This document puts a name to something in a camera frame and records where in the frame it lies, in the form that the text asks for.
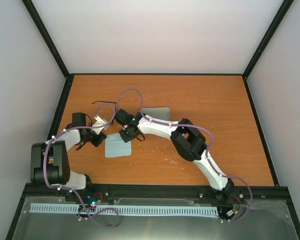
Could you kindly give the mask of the light blue cleaning cloth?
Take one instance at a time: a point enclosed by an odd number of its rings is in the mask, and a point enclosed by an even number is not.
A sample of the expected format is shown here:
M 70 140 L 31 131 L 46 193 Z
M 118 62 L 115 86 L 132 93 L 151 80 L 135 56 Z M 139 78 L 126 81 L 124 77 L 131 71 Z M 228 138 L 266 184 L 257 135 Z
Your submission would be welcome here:
M 117 158 L 132 154 L 131 142 L 124 142 L 119 133 L 110 134 L 105 139 L 105 157 Z

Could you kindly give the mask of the pink glasses case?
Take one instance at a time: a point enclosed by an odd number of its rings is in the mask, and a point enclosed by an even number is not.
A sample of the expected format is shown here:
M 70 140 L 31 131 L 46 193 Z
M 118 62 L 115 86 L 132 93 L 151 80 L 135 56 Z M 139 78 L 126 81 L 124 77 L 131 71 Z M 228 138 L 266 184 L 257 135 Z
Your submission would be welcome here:
M 170 119 L 170 108 L 169 107 L 144 107 L 142 112 L 145 115 L 151 116 L 160 120 L 169 120 Z

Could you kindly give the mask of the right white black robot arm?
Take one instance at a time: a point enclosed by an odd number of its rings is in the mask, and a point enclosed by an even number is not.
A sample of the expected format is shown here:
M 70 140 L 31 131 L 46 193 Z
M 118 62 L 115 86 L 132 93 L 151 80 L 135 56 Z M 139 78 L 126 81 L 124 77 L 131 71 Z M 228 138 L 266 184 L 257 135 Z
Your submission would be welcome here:
M 193 162 L 207 178 L 212 195 L 218 202 L 226 203 L 230 198 L 234 182 L 214 161 L 206 138 L 198 126 L 193 125 L 190 120 L 187 118 L 181 121 L 162 120 L 141 112 L 132 115 L 123 109 L 117 111 L 114 119 L 123 127 L 119 134 L 125 143 L 144 135 L 171 140 L 179 156 Z

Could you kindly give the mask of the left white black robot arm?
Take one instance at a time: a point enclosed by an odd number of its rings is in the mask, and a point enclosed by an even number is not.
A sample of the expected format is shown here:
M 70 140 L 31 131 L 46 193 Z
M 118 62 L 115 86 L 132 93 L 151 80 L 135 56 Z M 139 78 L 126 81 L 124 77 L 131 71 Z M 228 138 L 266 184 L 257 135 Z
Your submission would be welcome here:
M 76 190 L 82 201 L 93 198 L 94 188 L 90 186 L 89 176 L 71 170 L 68 151 L 77 147 L 79 150 L 86 143 L 98 147 L 107 136 L 103 130 L 108 123 L 98 115 L 87 124 L 87 114 L 72 114 L 72 122 L 51 139 L 31 146 L 30 181 L 37 186 L 45 185 L 57 190 Z

